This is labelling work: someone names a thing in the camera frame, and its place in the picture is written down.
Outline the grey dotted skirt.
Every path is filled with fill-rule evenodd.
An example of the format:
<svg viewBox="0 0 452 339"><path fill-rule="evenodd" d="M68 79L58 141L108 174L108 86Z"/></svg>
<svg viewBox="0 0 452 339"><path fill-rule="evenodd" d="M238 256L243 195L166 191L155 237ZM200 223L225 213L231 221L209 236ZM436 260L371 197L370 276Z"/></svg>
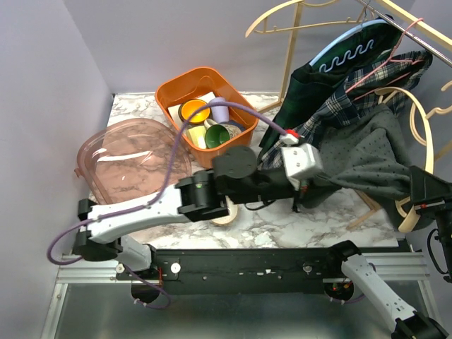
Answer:
<svg viewBox="0 0 452 339"><path fill-rule="evenodd" d="M412 165L400 124L385 104L364 110L356 123L329 129L319 146L324 172L310 181L302 198L315 208L345 188L365 193L386 212L394 228L403 221L396 201L410 195Z"/></svg>

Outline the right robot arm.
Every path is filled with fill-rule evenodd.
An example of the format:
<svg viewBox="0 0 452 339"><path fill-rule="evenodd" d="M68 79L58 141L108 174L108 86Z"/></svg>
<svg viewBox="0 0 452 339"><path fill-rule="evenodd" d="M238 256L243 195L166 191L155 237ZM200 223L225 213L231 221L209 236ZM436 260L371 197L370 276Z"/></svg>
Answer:
<svg viewBox="0 0 452 339"><path fill-rule="evenodd" d="M410 200L416 216L436 220L437 240L441 243L451 282L451 183L421 169L410 167ZM325 259L326 271L344 275L357 286L383 317L392 338L450 338L437 321L419 313L384 282L359 248L350 240L333 245Z"/></svg>

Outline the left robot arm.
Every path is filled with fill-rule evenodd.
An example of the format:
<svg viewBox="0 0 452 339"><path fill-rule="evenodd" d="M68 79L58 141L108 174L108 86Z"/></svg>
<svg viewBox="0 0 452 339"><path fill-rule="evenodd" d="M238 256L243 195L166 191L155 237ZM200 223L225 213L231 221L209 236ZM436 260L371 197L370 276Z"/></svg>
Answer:
<svg viewBox="0 0 452 339"><path fill-rule="evenodd" d="M201 170L149 196L93 206L87 226L77 233L73 252L86 261L117 260L142 279L156 272L155 251L131 234L147 228L212 220L229 214L227 202L246 204L293 197L316 168L303 145L283 150L283 165L258 169L253 150L235 146Z"/></svg>

